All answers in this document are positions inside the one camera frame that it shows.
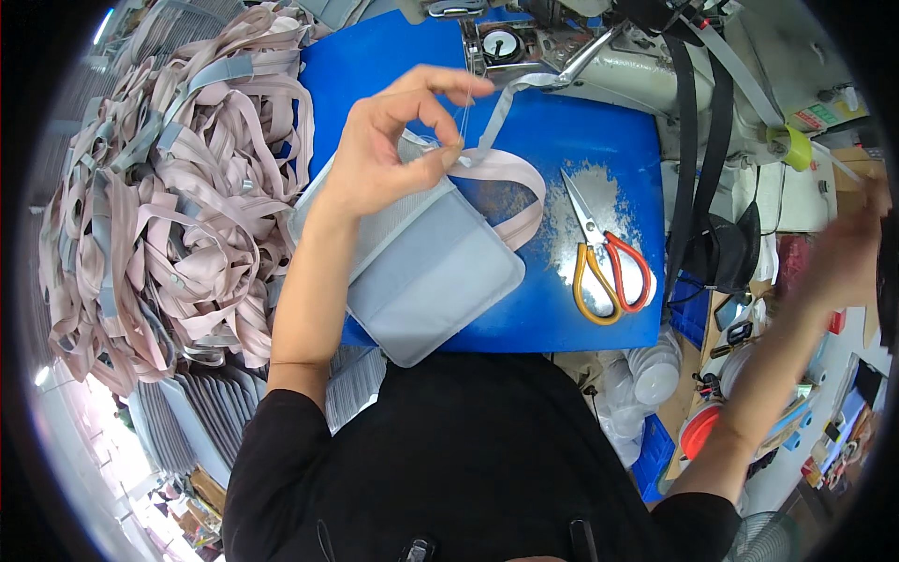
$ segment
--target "hand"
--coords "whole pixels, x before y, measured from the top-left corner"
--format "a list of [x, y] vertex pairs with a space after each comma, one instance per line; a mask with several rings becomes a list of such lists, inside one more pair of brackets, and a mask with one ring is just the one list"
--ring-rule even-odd
[[[492, 82], [465, 70], [418, 66], [384, 91], [358, 100], [343, 126], [322, 194], [328, 193], [344, 216], [359, 218], [431, 189], [456, 162], [464, 144], [455, 121], [434, 95], [446, 94], [456, 105], [466, 105], [473, 103], [469, 91], [480, 97], [493, 90]], [[396, 143], [405, 124], [414, 119], [433, 128], [443, 147], [403, 164]]]
[[875, 290], [880, 219], [890, 210], [886, 178], [866, 178], [864, 206], [839, 216], [814, 240], [798, 296], [828, 312], [864, 306]]

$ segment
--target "scissor blade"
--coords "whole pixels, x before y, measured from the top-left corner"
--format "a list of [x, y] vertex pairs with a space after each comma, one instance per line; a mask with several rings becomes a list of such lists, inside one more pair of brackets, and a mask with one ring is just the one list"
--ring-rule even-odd
[[577, 215], [577, 220], [581, 223], [581, 227], [584, 229], [584, 234], [586, 236], [591, 233], [587, 231], [587, 223], [592, 222], [594, 225], [596, 222], [593, 220], [593, 215], [590, 212], [590, 208], [587, 207], [587, 203], [581, 197], [581, 193], [577, 191], [577, 187], [574, 186], [574, 182], [568, 174], [565, 173], [565, 170], [562, 170], [562, 179], [565, 181], [565, 188], [568, 190], [568, 197], [571, 199], [571, 204], [574, 206], [574, 214]]

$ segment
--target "scissors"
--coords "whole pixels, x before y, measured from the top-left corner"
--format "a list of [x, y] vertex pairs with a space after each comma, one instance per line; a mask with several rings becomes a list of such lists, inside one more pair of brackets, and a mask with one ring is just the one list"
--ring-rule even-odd
[[[577, 187], [574, 186], [574, 182], [568, 177], [565, 170], [562, 170], [562, 179], [565, 180], [568, 197], [571, 199], [571, 204], [574, 206], [574, 214], [577, 215], [577, 220], [581, 223], [583, 237], [587, 240], [586, 244], [578, 243], [577, 245], [577, 263], [574, 266], [574, 282], [572, 283], [572, 286], [574, 287], [574, 303], [577, 305], [577, 309], [581, 311], [581, 314], [594, 324], [599, 326], [614, 324], [621, 318], [622, 312], [637, 312], [646, 306], [646, 302], [649, 300], [649, 290], [652, 287], [652, 274], [649, 272], [649, 265], [646, 263], [646, 259], [644, 259], [637, 250], [623, 242], [620, 238], [610, 233], [608, 230], [600, 232], [599, 228], [596, 226], [596, 221], [593, 220], [590, 208], [587, 207], [587, 204], [583, 201], [581, 193], [577, 191]], [[600, 266], [596, 262], [596, 249], [601, 245], [605, 246], [606, 252], [609, 253], [609, 259], [612, 262], [612, 280], [614, 281], [614, 286], [610, 284], [609, 280], [602, 274]], [[619, 251], [634, 258], [634, 261], [640, 268], [640, 275], [643, 277], [643, 286], [640, 289], [640, 296], [634, 304], [628, 304], [624, 297], [624, 280], [621, 276], [621, 257], [619, 256]], [[593, 314], [583, 302], [582, 281], [585, 265], [590, 266], [590, 271], [596, 276], [597, 281], [600, 282], [600, 285], [602, 285], [602, 288], [606, 291], [606, 294], [609, 295], [609, 299], [612, 301], [612, 313], [610, 316], [600, 317]]]

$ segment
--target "red scissor handle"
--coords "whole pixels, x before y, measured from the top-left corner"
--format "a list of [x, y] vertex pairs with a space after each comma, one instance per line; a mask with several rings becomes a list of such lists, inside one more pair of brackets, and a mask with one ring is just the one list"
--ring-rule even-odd
[[[621, 238], [618, 238], [610, 232], [605, 232], [603, 234], [606, 237], [606, 252], [609, 253], [609, 259], [612, 261], [612, 275], [615, 278], [615, 293], [618, 295], [619, 301], [621, 302], [621, 308], [625, 312], [638, 312], [646, 306], [646, 302], [649, 300], [649, 290], [653, 282], [652, 274], [649, 272], [649, 264], [646, 263], [646, 259], [644, 259], [637, 250], [622, 241]], [[628, 304], [624, 298], [624, 278], [621, 275], [621, 258], [618, 255], [618, 250], [634, 258], [634, 261], [640, 268], [640, 275], [643, 276], [643, 287], [640, 290], [640, 296], [632, 305]]]

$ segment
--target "black shirt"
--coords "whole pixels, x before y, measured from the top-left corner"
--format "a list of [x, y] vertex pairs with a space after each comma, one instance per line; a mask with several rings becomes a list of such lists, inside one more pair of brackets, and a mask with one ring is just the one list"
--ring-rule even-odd
[[[246, 426], [227, 489], [228, 562], [575, 557], [720, 561], [739, 517], [675, 495], [649, 513], [577, 386], [539, 355], [434, 354], [390, 366], [378, 402], [334, 437], [309, 398], [274, 390]], [[333, 555], [326, 555], [332, 550]]]

